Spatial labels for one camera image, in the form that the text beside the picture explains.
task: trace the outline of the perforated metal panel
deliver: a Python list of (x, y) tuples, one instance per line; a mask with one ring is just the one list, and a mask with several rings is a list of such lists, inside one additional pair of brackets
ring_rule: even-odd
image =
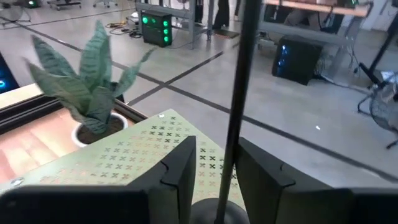
[[(223, 150), (174, 110), (167, 110), (32, 170), (23, 176), (21, 185), (126, 185), (159, 162), (187, 136), (197, 137), (193, 202), (218, 197)], [(6, 190), (12, 185), (9, 182), (0, 187)], [(244, 208), (235, 173), (229, 199)]]

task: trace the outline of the floor line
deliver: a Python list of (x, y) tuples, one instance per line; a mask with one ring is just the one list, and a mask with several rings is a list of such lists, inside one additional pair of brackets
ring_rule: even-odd
[[(234, 44), (234, 45), (232, 46), (232, 49), (235, 48), (235, 47), (237, 47), (237, 46), (238, 46), (238, 44)], [(172, 84), (173, 82), (176, 82), (177, 80), (180, 80), (181, 78), (186, 77), (187, 75), (191, 74), (193, 71), (195, 71), (195, 70), (201, 68), (202, 66), (204, 66), (204, 65), (206, 65), (206, 64), (208, 64), (208, 63), (210, 63), (211, 61), (213, 61), (213, 60), (215, 60), (216, 58), (220, 57), (220, 56), (223, 55), (224, 53), (225, 53), (225, 51), (223, 50), (223, 51), (221, 51), (220, 53), (218, 53), (218, 54), (216, 54), (216, 55), (214, 55), (214, 56), (212, 56), (212, 57), (210, 57), (210, 58), (204, 60), (203, 62), (197, 64), (196, 66), (194, 66), (194, 67), (188, 69), (188, 70), (185, 71), (185, 72), (182, 72), (181, 74), (179, 74), (179, 75), (177, 75), (176, 77), (170, 79), (169, 81), (167, 81), (167, 82), (165, 82), (165, 83), (162, 83), (162, 84), (160, 84), (159, 86), (157, 86), (157, 87), (155, 87), (155, 88), (153, 88), (153, 89), (147, 91), (146, 93), (142, 94), (141, 96), (138, 96), (137, 98), (131, 100), (130, 102), (127, 103), (127, 105), (129, 105), (129, 106), (135, 105), (136, 103), (138, 103), (138, 102), (140, 102), (140, 101), (146, 99), (147, 97), (150, 97), (151, 95), (153, 95), (154, 93), (156, 93), (156, 92), (158, 92), (159, 90), (163, 89), (164, 87), (167, 87), (167, 86), (169, 86), (170, 84)]]
[[(200, 96), (196, 96), (196, 95), (194, 95), (192, 93), (189, 93), (189, 92), (187, 92), (185, 90), (181, 90), (181, 89), (179, 89), (177, 87), (174, 87), (174, 86), (166, 86), (166, 88), (169, 89), (169, 90), (172, 90), (174, 92), (177, 92), (177, 93), (179, 93), (181, 95), (184, 95), (184, 96), (186, 96), (188, 98), (191, 98), (193, 100), (199, 101), (200, 103), (203, 103), (203, 104), (205, 104), (207, 106), (210, 106), (210, 107), (212, 107), (214, 109), (220, 110), (220, 111), (228, 113), (228, 114), (231, 113), (231, 110), (229, 108), (226, 108), (226, 107), (221, 106), (221, 105), (219, 105), (217, 103), (214, 103), (214, 102), (211, 102), (209, 100), (206, 100), (206, 99), (204, 99), (204, 98), (202, 98)], [(261, 121), (258, 121), (256, 119), (250, 118), (250, 117), (248, 117), (246, 115), (243, 115), (243, 120), (247, 121), (248, 123), (251, 123), (251, 124), (253, 124), (253, 125), (257, 126), (257, 127), (260, 127), (260, 128), (265, 129), (267, 131), (270, 131), (270, 132), (272, 132), (274, 134), (277, 134), (279, 136), (282, 136), (284, 138), (292, 140), (292, 141), (294, 141), (296, 143), (299, 143), (299, 144), (301, 144), (303, 146), (309, 147), (310, 149), (313, 149), (315, 151), (318, 151), (318, 152), (321, 152), (323, 154), (326, 154), (326, 155), (328, 155), (328, 156), (330, 156), (332, 158), (335, 158), (335, 159), (338, 159), (340, 161), (343, 161), (343, 162), (345, 162), (347, 164), (350, 164), (352, 166), (359, 167), (359, 168), (371, 171), (371, 172), (379, 175), (381, 178), (383, 178), (385, 180), (388, 180), (389, 182), (393, 182), (393, 183), (398, 182), (398, 177), (396, 177), (396, 176), (394, 176), (392, 174), (388, 174), (387, 172), (384, 172), (383, 170), (377, 169), (375, 167), (369, 166), (369, 165), (364, 164), (362, 162), (356, 161), (356, 160), (354, 160), (352, 158), (346, 157), (346, 156), (344, 156), (342, 154), (339, 154), (339, 153), (337, 153), (335, 151), (332, 151), (331, 149), (327, 149), (327, 148), (325, 148), (323, 146), (319, 146), (318, 144), (312, 143), (312, 142), (310, 142), (308, 140), (305, 140), (305, 139), (300, 138), (298, 136), (295, 136), (293, 134), (287, 133), (287, 132), (285, 132), (285, 131), (283, 131), (281, 129), (278, 129), (278, 128), (273, 127), (273, 126), (268, 125), (268, 124), (265, 124), (265, 123), (263, 123)]]
[[(74, 20), (74, 19), (82, 19), (82, 18), (87, 18), (87, 17), (100, 16), (100, 15), (110, 14), (110, 13), (114, 13), (114, 12), (123, 12), (123, 11), (128, 11), (128, 10), (131, 10), (131, 9), (120, 9), (120, 10), (111, 11), (111, 12), (101, 12), (101, 13), (93, 14), (93, 15), (78, 16), (78, 17), (68, 18), (68, 19), (59, 19), (59, 20), (56, 20), (56, 21), (39, 22), (39, 23), (36, 23), (36, 24), (29, 24), (29, 25), (24, 25), (24, 26), (30, 27), (30, 26), (36, 26), (36, 25), (42, 25), (42, 24), (49, 24), (49, 23), (53, 23), (53, 22), (63, 22), (63, 21), (69, 21), (69, 20)], [(8, 29), (14, 29), (14, 28), (19, 28), (19, 26), (3, 28), (3, 29), (0, 29), (0, 30), (8, 30)]]
[[(56, 41), (56, 42), (58, 42), (59, 44), (62, 44), (62, 45), (64, 45), (64, 46), (66, 46), (66, 47), (69, 47), (69, 48), (74, 49), (74, 50), (77, 50), (77, 51), (81, 51), (81, 49), (79, 49), (78, 47), (75, 47), (75, 46), (73, 46), (73, 45), (70, 45), (70, 44), (68, 44), (68, 43), (65, 43), (65, 42), (63, 42), (63, 41), (61, 41), (61, 40), (58, 40), (58, 39), (56, 39), (56, 38), (54, 38), (54, 37), (51, 37), (51, 36), (49, 36), (49, 35), (47, 35), (47, 34), (41, 33), (41, 32), (39, 32), (39, 31), (37, 31), (37, 30), (33, 30), (33, 29), (31, 29), (30, 27), (24, 26), (24, 25), (22, 25), (22, 24), (18, 24), (18, 25), (21, 26), (22, 28), (26, 29), (26, 30), (29, 30), (29, 31), (31, 31), (31, 32), (33, 32), (33, 33), (35, 33), (35, 34), (37, 34), (37, 35), (41, 35), (41, 36), (46, 37), (46, 38), (48, 38), (48, 39), (50, 39), (50, 40), (52, 40), (52, 41)], [(121, 68), (121, 69), (127, 68), (127, 66), (121, 65), (120, 63), (117, 63), (117, 62), (113, 62), (113, 65), (114, 65), (115, 67), (118, 67), (118, 68)], [(180, 76), (180, 78), (182, 78), (182, 77), (184, 77), (184, 76), (186, 76), (186, 75), (188, 75), (188, 74), (189, 74), (189, 73), (182, 73), (182, 74), (180, 74), (179, 76)], [(139, 96), (139, 97), (141, 97), (141, 98), (146, 98), (146, 97), (148, 97), (149, 95), (154, 94), (155, 92), (159, 91), (159, 90), (162, 89), (162, 88), (167, 88), (167, 89), (169, 89), (169, 90), (172, 90), (172, 91), (174, 91), (174, 92), (177, 92), (177, 93), (179, 93), (179, 94), (182, 94), (182, 95), (184, 95), (184, 96), (186, 96), (186, 97), (189, 97), (189, 98), (191, 98), (191, 99), (193, 99), (193, 100), (196, 100), (196, 101), (199, 101), (199, 102), (201, 102), (201, 103), (203, 103), (203, 104), (206, 104), (206, 105), (208, 105), (208, 106), (210, 106), (210, 107), (212, 107), (212, 108), (218, 109), (218, 110), (223, 111), (223, 112), (228, 113), (228, 114), (230, 113), (230, 109), (225, 108), (224, 106), (221, 106), (221, 105), (216, 104), (216, 103), (214, 103), (214, 102), (208, 101), (208, 100), (206, 100), (206, 99), (204, 99), (204, 98), (201, 98), (201, 97), (199, 97), (199, 96), (196, 96), (196, 95), (194, 95), (194, 94), (192, 94), (192, 93), (189, 93), (189, 92), (187, 92), (187, 91), (185, 91), (185, 90), (181, 90), (181, 89), (179, 89), (179, 88), (177, 88), (177, 87), (174, 87), (174, 86), (171, 86), (171, 85), (166, 85), (165, 82), (162, 82), (162, 81), (160, 81), (160, 80), (157, 80), (157, 79), (155, 79), (155, 78), (152, 78), (152, 77), (150, 77), (150, 76), (148, 76), (148, 75), (145, 75), (145, 74), (140, 73), (140, 74), (138, 74), (138, 76), (141, 77), (141, 78), (144, 78), (144, 79), (146, 79), (146, 80), (148, 80), (148, 81), (150, 81), (150, 82), (154, 82), (154, 83), (156, 83), (156, 84), (159, 85), (159, 86), (157, 86), (156, 88), (154, 88), (154, 89), (152, 89), (152, 90), (149, 90), (147, 93), (141, 95), (142, 97)], [(177, 81), (178, 79), (176, 79), (176, 80), (174, 80), (174, 81), (172, 81), (172, 82), (171, 82), (171, 80), (169, 80), (167, 83), (171, 84), (172, 82), (175, 82), (175, 81)], [(285, 131), (283, 131), (283, 130), (277, 129), (277, 128), (273, 127), (273, 126), (270, 126), (270, 125), (268, 125), (268, 124), (262, 123), (262, 122), (260, 122), (260, 121), (258, 121), (258, 120), (255, 120), (255, 119), (250, 118), (250, 117), (247, 117), (247, 116), (244, 116), (243, 120), (245, 120), (245, 121), (247, 121), (247, 122), (249, 122), (249, 123), (251, 123), (251, 124), (253, 124), (253, 125), (255, 125), (255, 126), (258, 126), (258, 127), (262, 128), (262, 129), (266, 129), (266, 130), (268, 130), (268, 131), (270, 131), (270, 132), (272, 132), (272, 133), (278, 134), (279, 136), (282, 136), (282, 137), (284, 137), (284, 138), (287, 138), (287, 139), (290, 139), (290, 140), (292, 140), (292, 141), (295, 141), (295, 142), (297, 142), (297, 143), (299, 143), (299, 144), (301, 144), (301, 145), (307, 146), (307, 147), (309, 147), (310, 149), (316, 150), (316, 151), (318, 151), (318, 152), (322, 152), (322, 153), (324, 153), (324, 154), (326, 154), (326, 155), (329, 155), (329, 156), (331, 156), (331, 157), (333, 157), (333, 158), (335, 158), (335, 159), (338, 159), (338, 160), (341, 160), (341, 161), (343, 161), (343, 162), (346, 162), (346, 163), (348, 163), (348, 164), (350, 164), (350, 165), (352, 165), (352, 166), (360, 167), (360, 168), (362, 168), (362, 169), (366, 169), (366, 170), (369, 170), (369, 171), (371, 171), (371, 172), (374, 172), (374, 173), (376, 173), (377, 175), (379, 175), (381, 178), (386, 179), (386, 180), (388, 180), (388, 181), (390, 181), (390, 182), (398, 182), (398, 177), (396, 177), (396, 176), (394, 176), (394, 175), (388, 174), (387, 172), (384, 172), (384, 171), (379, 170), (379, 169), (377, 169), (377, 168), (371, 167), (371, 166), (369, 166), (369, 165), (367, 165), (367, 164), (363, 164), (362, 162), (359, 162), (359, 161), (356, 161), (356, 160), (351, 159), (351, 158), (349, 158), (349, 157), (346, 157), (346, 156), (343, 156), (343, 155), (341, 155), (341, 154), (338, 154), (338, 153), (335, 152), (335, 151), (332, 151), (332, 150), (327, 149), (327, 148), (325, 148), (325, 147), (319, 146), (319, 145), (317, 145), (317, 144), (315, 144), (315, 143), (312, 143), (312, 142), (310, 142), (310, 141), (308, 141), (308, 140), (302, 139), (302, 138), (300, 138), (300, 137), (298, 137), (298, 136), (295, 136), (295, 135), (293, 135), (293, 134), (289, 134), (289, 133), (287, 133), (287, 132), (285, 132)]]

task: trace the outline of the gray floor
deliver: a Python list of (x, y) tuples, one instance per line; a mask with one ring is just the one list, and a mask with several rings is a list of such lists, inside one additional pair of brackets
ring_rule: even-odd
[[(22, 58), (39, 64), (30, 36), (37, 35), (78, 68), (80, 49), (93, 34), (96, 20), (119, 22), (130, 14), (129, 2), (109, 9), (92, 7), (61, 11), (44, 5), (29, 9), (32, 23), (11, 24), (0, 29), (0, 51), (21, 85), (32, 83)], [(239, 30), (239, 23), (231, 21)], [(185, 31), (174, 31), (174, 47), (189, 42)], [(384, 40), (384, 34), (361, 32), (356, 56), (370, 64)], [(224, 147), (228, 128), (234, 71), (239, 38), (200, 36), (195, 50), (189, 46), (158, 49), (143, 66), (142, 75), (125, 93), (133, 108), (148, 116), (172, 108)], [(152, 46), (128, 35), (111, 39), (114, 79), (122, 69), (134, 65)], [(380, 69), (398, 70), (398, 47), (391, 47)], [(392, 186), (398, 181), (398, 147), (384, 149), (396, 136), (379, 128), (371, 118), (357, 114), (356, 104), (364, 96), (354, 90), (321, 81), (309, 86), (273, 77), (272, 51), (254, 54), (242, 136), (294, 167), (335, 187)], [(343, 64), (336, 80), (350, 84), (355, 78)]]

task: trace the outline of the pole base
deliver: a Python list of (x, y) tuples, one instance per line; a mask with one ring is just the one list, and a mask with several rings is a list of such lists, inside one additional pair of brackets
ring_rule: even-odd
[(215, 223), (218, 198), (208, 198), (191, 207), (190, 224), (250, 224), (248, 214), (239, 205), (228, 201), (224, 223)]

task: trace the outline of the snake plant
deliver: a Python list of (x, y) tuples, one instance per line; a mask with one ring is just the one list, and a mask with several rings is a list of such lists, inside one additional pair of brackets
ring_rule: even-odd
[(94, 134), (107, 130), (115, 98), (134, 83), (142, 63), (155, 50), (148, 51), (135, 66), (123, 71), (114, 87), (111, 85), (110, 36), (100, 21), (96, 22), (95, 34), (81, 52), (79, 74), (49, 44), (34, 35), (32, 41), (44, 68), (27, 61), (32, 78), (45, 95), (58, 98), (72, 118)]

